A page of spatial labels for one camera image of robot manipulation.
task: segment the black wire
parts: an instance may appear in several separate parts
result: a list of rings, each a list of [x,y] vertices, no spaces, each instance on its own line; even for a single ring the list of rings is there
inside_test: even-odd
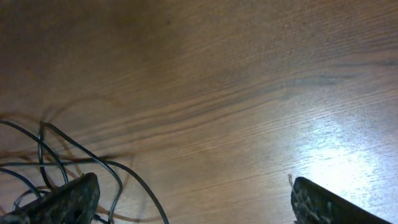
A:
[[[4,168],[0,168],[0,172],[5,172],[9,175],[13,175],[14,177],[17,177],[18,179],[20,179],[21,181],[23,181],[23,183],[26,184],[26,186],[29,188],[29,190],[31,190],[37,198],[41,198],[42,196],[40,195],[39,191],[36,189],[36,187],[28,180],[26,179],[24,176],[12,171],[12,170],[7,170]]]
[[[1,120],[0,119],[0,124],[5,124],[7,126],[10,126],[12,128],[15,128],[16,130],[24,133],[25,135],[27,135],[28,137],[30,137],[31,139],[33,139],[35,142],[37,142],[38,144],[41,144],[45,150],[47,150],[50,153],[50,156],[55,160],[55,162],[59,165],[61,173],[62,173],[62,177],[63,180],[65,181],[65,183],[67,184],[69,182],[68,180],[68,176],[67,176],[67,172],[65,170],[65,168],[63,167],[61,161],[58,159],[57,155],[55,155],[55,153],[53,152],[53,150],[51,150],[48,145],[46,145],[42,140],[38,139],[36,136],[34,136],[34,134],[28,132],[27,130],[25,130],[24,128],[9,122],[9,121],[5,121],[5,120]]]
[[[60,170],[62,171],[62,175],[64,178],[65,183],[68,182],[68,177],[66,176],[66,171],[64,166],[69,166],[69,165],[76,165],[76,164],[100,164],[102,165],[109,173],[111,173],[111,175],[116,179],[116,181],[118,182],[119,185],[119,190],[114,198],[114,201],[112,203],[111,209],[109,210],[109,215],[108,215],[108,221],[103,220],[99,215],[95,214],[94,215],[94,219],[98,220],[101,223],[107,223],[110,224],[112,223],[113,220],[113,214],[114,214],[114,210],[116,208],[116,204],[119,200],[119,197],[122,193],[123,190],[123,183],[121,182],[121,179],[119,178],[119,176],[117,175],[117,173],[115,173],[115,171],[112,170],[112,168],[109,167],[109,165],[112,166],[116,166],[120,169],[125,170],[126,172],[128,172],[130,175],[132,175],[140,184],[141,186],[144,188],[144,190],[148,193],[148,195],[151,197],[151,199],[154,201],[155,206],[157,207],[160,216],[163,219],[163,222],[165,224],[169,224],[169,221],[167,219],[167,216],[164,212],[164,209],[162,208],[159,200],[156,198],[155,194],[151,191],[151,189],[149,188],[149,186],[144,182],[144,180],[138,175],[136,174],[133,170],[131,170],[130,168],[118,163],[118,162],[114,162],[114,161],[103,161],[100,158],[98,158],[95,154],[93,154],[92,152],[90,152],[89,150],[87,150],[86,148],[84,148],[82,145],[78,144],[76,141],[74,141],[72,138],[70,138],[69,136],[67,136],[64,132],[62,132],[61,130],[59,130],[57,127],[55,127],[54,125],[50,124],[50,123],[45,123],[45,122],[40,122],[40,129],[39,129],[39,135],[38,137],[35,137],[32,133],[28,132],[27,130],[25,130],[24,128],[11,123],[9,121],[5,121],[5,120],[0,120],[0,124],[5,124],[8,126],[11,126],[15,129],[17,129],[18,131],[26,134],[28,137],[30,137],[31,139],[33,139],[34,141],[36,141],[38,143],[38,156],[39,156],[39,163],[37,162],[7,162],[7,163],[3,163],[0,164],[0,167],[4,167],[4,166],[39,166],[40,167],[40,173],[42,174],[43,180],[46,184],[46,186],[49,189],[53,189],[53,187],[51,186],[48,178],[47,178],[47,174],[45,172],[44,167],[45,166],[59,166]],[[59,158],[55,155],[55,153],[53,152],[53,150],[51,150],[48,145],[46,145],[44,143],[44,129],[45,128],[49,128],[52,131],[54,131],[56,134],[58,134],[60,137],[64,138],[64,140],[68,141],[70,144],[76,146],[77,148],[81,149],[83,152],[85,152],[87,155],[89,155],[91,158],[86,158],[86,159],[79,159],[77,161],[71,161],[71,162],[61,162],[59,160]],[[42,154],[42,148],[45,148],[50,155],[53,157],[54,161],[53,163],[44,163],[43,162],[43,154]],[[36,195],[39,195],[39,193],[43,193],[46,194],[48,192],[46,191],[41,191],[41,190],[37,190],[32,184],[31,187],[33,187],[33,189],[31,189],[29,187],[29,190],[26,191],[25,193],[23,193],[17,200],[16,202],[14,202],[14,205],[17,207],[18,204],[20,203],[20,201],[22,200],[23,197],[25,197],[28,194],[31,193],[35,193]]]

